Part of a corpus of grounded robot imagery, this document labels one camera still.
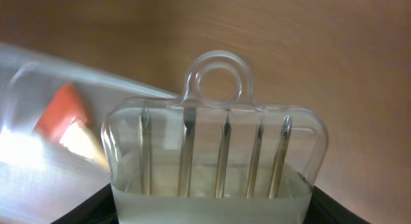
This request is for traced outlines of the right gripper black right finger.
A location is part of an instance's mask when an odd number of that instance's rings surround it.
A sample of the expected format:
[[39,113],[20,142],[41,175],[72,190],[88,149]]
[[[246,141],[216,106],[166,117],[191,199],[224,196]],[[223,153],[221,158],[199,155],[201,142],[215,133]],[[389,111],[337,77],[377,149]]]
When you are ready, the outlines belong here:
[[369,224],[361,217],[346,209],[328,194],[313,188],[304,224]]

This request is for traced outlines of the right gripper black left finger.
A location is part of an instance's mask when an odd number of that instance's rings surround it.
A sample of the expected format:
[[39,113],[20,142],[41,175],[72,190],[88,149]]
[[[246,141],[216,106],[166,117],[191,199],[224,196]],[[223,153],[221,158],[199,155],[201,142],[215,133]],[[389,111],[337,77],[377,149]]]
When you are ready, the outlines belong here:
[[107,184],[73,210],[52,222],[52,224],[58,223],[118,224],[118,214],[111,185]]

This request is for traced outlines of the orange scraper wooden handle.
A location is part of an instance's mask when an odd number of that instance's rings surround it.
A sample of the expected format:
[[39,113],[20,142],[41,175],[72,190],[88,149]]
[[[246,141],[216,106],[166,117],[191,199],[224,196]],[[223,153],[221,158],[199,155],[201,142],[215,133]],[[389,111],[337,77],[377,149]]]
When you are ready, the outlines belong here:
[[73,83],[67,82],[56,91],[34,130],[46,140],[58,143],[71,153],[108,171],[105,152],[91,130],[92,122],[82,94]]

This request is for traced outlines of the clear plastic container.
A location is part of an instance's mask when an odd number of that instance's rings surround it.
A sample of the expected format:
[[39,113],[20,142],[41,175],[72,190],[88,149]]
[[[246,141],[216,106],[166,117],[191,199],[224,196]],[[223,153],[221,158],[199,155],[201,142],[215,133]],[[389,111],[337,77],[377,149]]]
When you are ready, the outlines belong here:
[[38,127],[65,85],[76,89],[89,111],[91,125],[80,132],[87,147],[101,144],[105,116],[124,99],[171,96],[115,74],[2,43],[2,223],[52,223],[89,198],[101,200],[110,191],[106,169],[69,151]]

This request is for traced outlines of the clear screwdriver set case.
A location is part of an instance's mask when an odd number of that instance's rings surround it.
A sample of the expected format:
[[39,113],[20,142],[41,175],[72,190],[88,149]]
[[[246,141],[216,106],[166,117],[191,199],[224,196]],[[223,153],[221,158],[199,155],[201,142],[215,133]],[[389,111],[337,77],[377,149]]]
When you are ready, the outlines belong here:
[[302,223],[328,148],[310,110],[258,105],[247,64],[210,51],[177,98],[136,96],[101,139],[120,223]]

